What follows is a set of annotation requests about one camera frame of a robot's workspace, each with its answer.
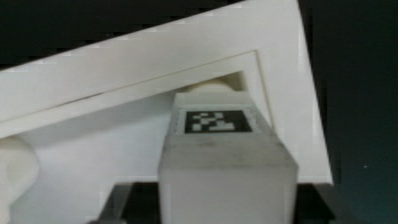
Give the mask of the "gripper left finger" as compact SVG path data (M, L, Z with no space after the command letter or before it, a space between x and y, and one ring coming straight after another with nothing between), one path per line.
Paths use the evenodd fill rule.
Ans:
M113 186L97 219L87 224L161 224L156 182Z

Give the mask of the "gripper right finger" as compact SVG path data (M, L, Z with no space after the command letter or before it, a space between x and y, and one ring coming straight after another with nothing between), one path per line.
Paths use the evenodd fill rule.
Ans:
M327 183L296 186L293 224L355 224L355 217Z

